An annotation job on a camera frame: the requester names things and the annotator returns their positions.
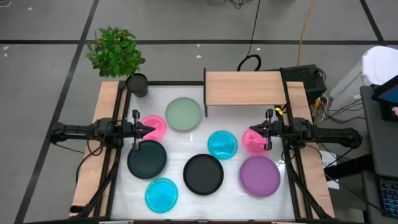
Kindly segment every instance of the pink bowl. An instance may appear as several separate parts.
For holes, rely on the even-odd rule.
[[[148,115],[141,120],[141,123],[145,126],[150,126],[155,128],[156,130],[145,135],[143,140],[155,140],[160,141],[163,139],[166,134],[166,122],[165,120],[157,115]]]
[[[257,132],[247,129],[242,136],[243,148],[250,154],[260,156],[265,155],[267,151],[264,150],[264,145],[267,140]]]

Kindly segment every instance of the green plant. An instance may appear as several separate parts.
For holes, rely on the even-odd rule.
[[[136,49],[135,36],[126,29],[115,27],[99,29],[101,37],[88,43],[90,52],[86,57],[94,69],[99,69],[101,77],[129,76],[139,71],[139,65],[145,62],[141,51]]]

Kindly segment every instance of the gray floor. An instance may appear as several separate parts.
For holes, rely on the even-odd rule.
[[[3,105],[0,121],[4,127],[0,137],[2,223],[12,223],[21,205],[93,2],[19,0],[12,1],[9,7],[0,7],[0,103]],[[384,40],[398,40],[398,1],[366,2]],[[262,0],[254,38],[298,40],[309,4],[310,0]],[[142,72],[150,80],[201,80],[203,67],[235,70],[246,56],[248,44],[227,44],[230,42],[223,40],[250,39],[256,6],[256,1],[249,1],[237,10],[229,2],[209,5],[206,0],[99,0],[87,39],[93,39],[94,30],[99,27],[118,26],[130,29],[139,40],[218,40],[219,44],[139,46],[147,60]],[[359,0],[315,0],[304,39],[373,40],[372,44],[377,44]],[[54,41],[43,44],[35,40]],[[63,45],[63,40],[76,40],[76,45]],[[315,63],[326,72],[329,93],[372,46],[304,45],[302,64]],[[262,69],[294,66],[297,51],[298,46],[291,44],[252,47],[252,52],[262,57]],[[85,52],[84,48],[78,55],[72,84],[60,113],[59,120],[64,123],[91,122],[100,83],[104,80],[91,68]],[[254,67],[251,61],[244,65],[245,70]],[[346,126],[354,126],[366,135],[363,121],[353,121]],[[84,150],[82,142],[69,141],[64,145]],[[327,146],[338,154],[346,150]],[[367,152],[365,141],[348,157]],[[50,146],[25,222],[67,217],[74,194],[75,169],[81,159],[80,154]],[[344,181],[361,191],[361,184],[355,178]],[[331,194],[338,217],[360,219],[358,209],[363,208],[360,201],[344,190],[332,190]]]

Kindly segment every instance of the potted plant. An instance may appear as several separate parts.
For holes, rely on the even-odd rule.
[[[139,66],[145,62],[141,51],[136,49],[136,37],[127,29],[99,29],[101,36],[95,32],[94,46],[87,44],[86,57],[94,69],[99,69],[101,77],[127,76],[126,86],[138,97],[146,96],[148,83],[145,75],[136,73]]]

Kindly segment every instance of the wooden shelf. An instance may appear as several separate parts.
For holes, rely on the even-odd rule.
[[[285,105],[280,72],[206,72],[206,105]]]

